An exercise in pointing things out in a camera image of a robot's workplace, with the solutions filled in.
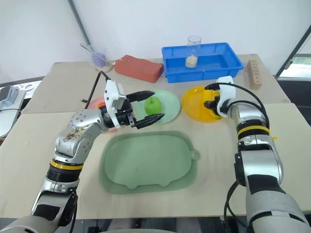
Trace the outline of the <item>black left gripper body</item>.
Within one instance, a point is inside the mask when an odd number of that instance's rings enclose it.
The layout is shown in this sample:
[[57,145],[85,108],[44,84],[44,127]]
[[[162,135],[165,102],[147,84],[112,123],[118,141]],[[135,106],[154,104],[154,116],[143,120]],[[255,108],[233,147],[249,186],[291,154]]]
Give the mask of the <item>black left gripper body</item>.
[[135,126],[136,119],[129,99],[124,99],[122,103],[117,105],[116,117],[120,126]]

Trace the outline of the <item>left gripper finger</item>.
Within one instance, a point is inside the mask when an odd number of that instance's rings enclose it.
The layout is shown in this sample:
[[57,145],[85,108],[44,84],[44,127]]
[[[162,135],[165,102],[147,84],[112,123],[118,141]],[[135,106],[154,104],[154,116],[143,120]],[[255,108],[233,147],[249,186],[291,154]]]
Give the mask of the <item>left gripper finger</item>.
[[154,94],[155,94],[154,91],[138,91],[138,92],[126,95],[126,98],[129,100],[129,102],[135,102],[135,101],[146,100],[149,97],[153,96]]
[[133,127],[136,127],[137,129],[148,127],[161,120],[164,116],[164,113],[148,115],[142,120],[135,120]]

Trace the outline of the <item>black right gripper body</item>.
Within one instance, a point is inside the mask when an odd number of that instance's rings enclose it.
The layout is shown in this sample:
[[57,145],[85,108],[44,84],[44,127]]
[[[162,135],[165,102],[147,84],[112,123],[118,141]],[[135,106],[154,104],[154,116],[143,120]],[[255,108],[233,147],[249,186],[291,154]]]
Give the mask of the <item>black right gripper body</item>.
[[217,106],[219,103],[220,98],[215,97],[214,100],[207,100],[204,102],[204,106],[210,109],[214,114],[218,114]]

